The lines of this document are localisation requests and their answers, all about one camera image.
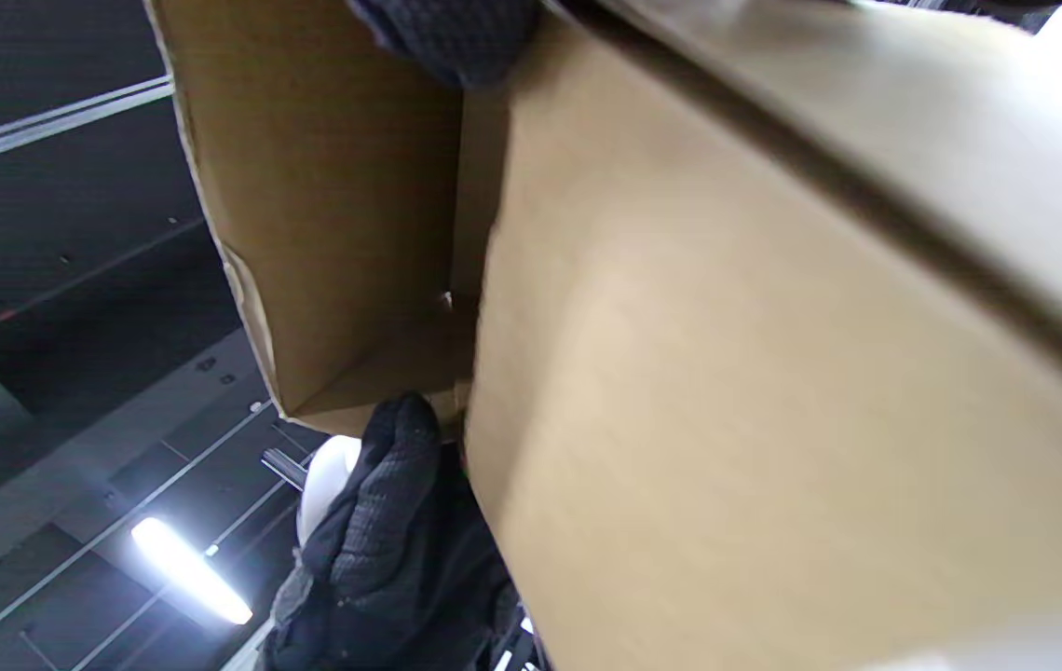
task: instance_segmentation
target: brown cardboard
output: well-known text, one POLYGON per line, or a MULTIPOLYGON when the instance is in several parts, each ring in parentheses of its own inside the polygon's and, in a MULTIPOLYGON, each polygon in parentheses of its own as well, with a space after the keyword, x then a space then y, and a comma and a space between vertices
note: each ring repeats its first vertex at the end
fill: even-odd
POLYGON ((941 668, 1062 612, 1062 362, 650 65, 551 24, 512 86, 467 459, 555 666, 941 668))
MULTIPOLYGON (((875 144, 852 118, 924 90, 988 126, 1009 90, 1043 105, 1003 75, 967 96, 1017 39, 609 0, 716 76, 545 21, 504 153, 504 94, 462 105, 342 3, 151 3, 279 407, 354 433, 399 390, 468 398, 472 481, 556 667, 863 668, 1062 608, 1061 340, 1009 317, 1062 324, 1062 194, 1013 202, 1062 140, 995 135, 992 160, 965 124, 875 144), (966 148, 996 199, 946 170, 966 148)), ((1015 118, 1062 132, 1039 110, 1015 118)))
POLYGON ((447 355, 424 347, 388 369, 379 347, 417 340, 412 324, 444 311, 460 94, 380 51, 344 3, 151 7, 208 224, 281 411, 343 431, 328 415, 343 403, 450 396, 447 355), (353 388, 365 378, 367 393, 353 388))

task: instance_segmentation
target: dark ceiling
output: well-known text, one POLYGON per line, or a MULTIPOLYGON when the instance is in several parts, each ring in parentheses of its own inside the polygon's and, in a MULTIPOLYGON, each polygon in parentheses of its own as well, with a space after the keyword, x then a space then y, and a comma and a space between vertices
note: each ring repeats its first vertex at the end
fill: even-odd
MULTIPOLYGON (((164 74, 140 0, 0 0, 0 124, 164 74)), ((194 670, 244 637, 155 600, 140 515, 227 535, 212 562, 266 614, 295 493, 259 454, 325 437, 251 416, 239 327, 170 101, 0 154, 0 668, 194 670)))

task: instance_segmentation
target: metal pipe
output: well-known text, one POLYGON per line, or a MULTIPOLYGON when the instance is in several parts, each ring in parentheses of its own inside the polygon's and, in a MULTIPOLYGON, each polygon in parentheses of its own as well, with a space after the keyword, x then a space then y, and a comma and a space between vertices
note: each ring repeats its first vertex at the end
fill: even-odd
POLYGON ((92 123, 96 120, 110 118, 123 110, 161 101, 174 93, 174 82, 170 76, 155 78, 140 84, 126 86, 101 93, 86 101, 71 103, 54 110, 21 118, 15 122, 0 125, 0 154, 14 149, 46 139, 59 133, 92 123))
POLYGON ((261 453, 261 463, 267 464, 267 468, 274 470, 276 476, 281 477, 286 483, 304 492, 304 484, 307 482, 307 469, 295 463, 284 450, 278 447, 271 447, 261 453))
POLYGON ((211 446, 208 446, 206 450, 202 451, 202 453, 195 455, 195 459, 186 463, 185 466, 183 466, 183 468, 176 471, 176 475, 169 477, 169 479, 166 480, 166 483, 157 485, 155 491, 148 494, 147 498, 143 498, 143 500, 138 502, 138 505, 132 507, 130 510, 130 513, 121 515, 121 517, 119 517, 116 522, 110 523, 110 526, 106 527, 105 530, 100 532, 100 534, 93 536, 92 539, 88 540, 88 543, 85 544, 84 547, 81 547, 79 551, 75 551, 75 553, 72 553, 71 556, 68 556, 67 560, 63 562, 63 564, 59 564, 56 568, 52 568, 49 573, 42 577, 41 581, 34 583, 34 586, 30 587, 29 590, 21 591, 21 595, 19 595, 18 598, 14 599, 11 602, 11 604, 8 604, 6 607, 3 607, 2 610, 0 610, 0 623, 2 623, 2 621, 5 620, 6 617, 13 615, 13 612, 16 612, 17 608, 21 607, 21 604, 24 604, 35 595, 37 595, 38 591, 45 589, 45 587, 49 585, 51 581, 54 581, 55 578, 63 575, 63 573, 68 568, 71 568, 76 561, 83 560, 83 557, 87 555, 87 553, 92 552, 93 549, 97 548, 97 546, 104 543, 105 538, 108 538, 110 535, 117 534, 117 532, 119 530, 122 530, 122 528, 124 528, 132 519, 134 519, 136 515, 140 514, 140 511, 147 510, 147 506, 151 504, 151 502, 155 501, 156 498, 159 498, 162 492, 168 492, 171 485, 177 483, 178 480, 182 479, 182 477, 186 476, 187 472, 190 472, 191 468, 200 466, 200 464, 203 463, 204 460, 208 459, 208 457, 215 453, 217 449, 220 449, 220 446, 223 446, 225 442, 228 442, 228 438, 236 436, 236 434, 239 431, 241 431, 241 429, 244 429, 245 426, 250 425, 251 421, 253 421, 258 415, 261 415, 261 413, 266 411, 267 408, 271 407, 274 407, 274 400, 267 400, 267 402, 263 402, 261 407, 257 409, 257 411, 250 413, 250 415, 247 415, 245 419, 238 421, 236 425, 233 426, 232 429, 225 431, 223 436, 217 438, 217 442, 212 443, 211 446))

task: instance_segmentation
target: ceiling light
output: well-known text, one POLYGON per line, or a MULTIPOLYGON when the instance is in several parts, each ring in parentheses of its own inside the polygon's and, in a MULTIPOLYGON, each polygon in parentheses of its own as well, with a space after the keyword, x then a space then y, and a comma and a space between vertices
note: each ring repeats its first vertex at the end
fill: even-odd
POLYGON ((151 564, 210 610, 234 624, 245 624, 254 617, 233 587, 169 526, 148 517, 134 527, 133 536, 151 564))

